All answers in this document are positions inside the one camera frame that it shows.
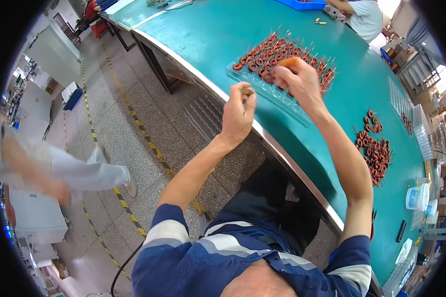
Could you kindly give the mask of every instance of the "forearm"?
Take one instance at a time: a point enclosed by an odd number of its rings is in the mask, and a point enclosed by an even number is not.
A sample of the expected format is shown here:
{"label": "forearm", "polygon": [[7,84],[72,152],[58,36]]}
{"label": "forearm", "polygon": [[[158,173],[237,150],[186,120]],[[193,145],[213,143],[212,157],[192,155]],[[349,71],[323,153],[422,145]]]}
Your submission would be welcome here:
{"label": "forearm", "polygon": [[345,13],[348,14],[353,14],[353,8],[351,7],[351,5],[346,2],[346,1],[340,1],[340,0],[327,0],[326,1],[327,4],[332,5],[333,7],[335,7],[338,10],[342,10]]}
{"label": "forearm", "polygon": [[212,142],[199,152],[167,184],[157,203],[177,205],[185,213],[188,205],[196,198],[208,175],[216,164],[231,151],[216,136]]}
{"label": "forearm", "polygon": [[14,169],[23,179],[32,182],[39,190],[48,190],[46,173],[31,160],[20,145],[12,138],[4,137],[2,144],[3,159]]}
{"label": "forearm", "polygon": [[8,185],[3,185],[3,199],[5,200],[5,205],[10,205],[10,192],[8,191]]}
{"label": "forearm", "polygon": [[327,109],[312,116],[331,152],[335,170],[347,197],[347,213],[339,244],[357,235],[370,236],[373,187],[365,160]]}
{"label": "forearm", "polygon": [[373,201],[371,176],[365,160],[327,109],[319,108],[311,117],[327,143],[348,205]]}

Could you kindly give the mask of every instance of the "striped polo shirt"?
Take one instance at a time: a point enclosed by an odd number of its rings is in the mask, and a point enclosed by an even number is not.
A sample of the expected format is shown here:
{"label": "striped polo shirt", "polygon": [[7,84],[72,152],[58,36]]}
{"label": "striped polo shirt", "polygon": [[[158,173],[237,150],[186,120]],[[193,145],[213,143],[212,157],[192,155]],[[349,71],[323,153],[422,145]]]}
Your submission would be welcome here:
{"label": "striped polo shirt", "polygon": [[[283,251],[258,240],[271,236]],[[182,209],[161,205],[132,271],[134,297],[220,296],[233,278],[264,258],[298,296],[365,296],[370,277],[370,240],[346,239],[329,266],[321,271],[290,253],[276,226],[219,213],[205,236],[190,242]]]}

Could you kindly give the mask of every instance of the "man's right hand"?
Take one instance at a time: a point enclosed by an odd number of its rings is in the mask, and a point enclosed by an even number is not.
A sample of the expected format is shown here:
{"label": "man's right hand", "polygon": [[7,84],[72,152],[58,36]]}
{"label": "man's right hand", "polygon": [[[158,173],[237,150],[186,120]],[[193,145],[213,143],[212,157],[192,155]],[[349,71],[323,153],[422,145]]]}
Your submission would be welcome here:
{"label": "man's right hand", "polygon": [[317,73],[306,62],[297,59],[295,65],[289,68],[277,66],[274,74],[276,84],[283,89],[290,88],[301,108],[310,117],[317,111],[326,110]]}

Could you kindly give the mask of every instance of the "blue box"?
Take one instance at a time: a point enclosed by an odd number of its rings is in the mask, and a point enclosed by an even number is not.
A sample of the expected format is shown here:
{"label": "blue box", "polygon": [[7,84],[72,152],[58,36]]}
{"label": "blue box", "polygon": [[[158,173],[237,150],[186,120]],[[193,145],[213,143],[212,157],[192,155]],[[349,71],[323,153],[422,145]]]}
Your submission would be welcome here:
{"label": "blue box", "polygon": [[296,10],[310,10],[310,9],[323,10],[324,7],[327,5],[327,3],[325,3],[323,0],[312,0],[312,2],[300,2],[298,0],[276,0],[276,1],[286,4],[287,6]]}

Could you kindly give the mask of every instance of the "man's left hand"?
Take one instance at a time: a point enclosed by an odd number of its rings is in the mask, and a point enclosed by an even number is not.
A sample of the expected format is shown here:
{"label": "man's left hand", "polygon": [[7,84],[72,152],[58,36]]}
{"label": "man's left hand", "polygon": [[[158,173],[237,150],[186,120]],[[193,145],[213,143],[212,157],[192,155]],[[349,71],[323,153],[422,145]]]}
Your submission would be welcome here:
{"label": "man's left hand", "polygon": [[217,135],[230,150],[250,133],[256,104],[256,92],[250,83],[239,82],[230,87],[230,99],[223,108],[222,131]]}

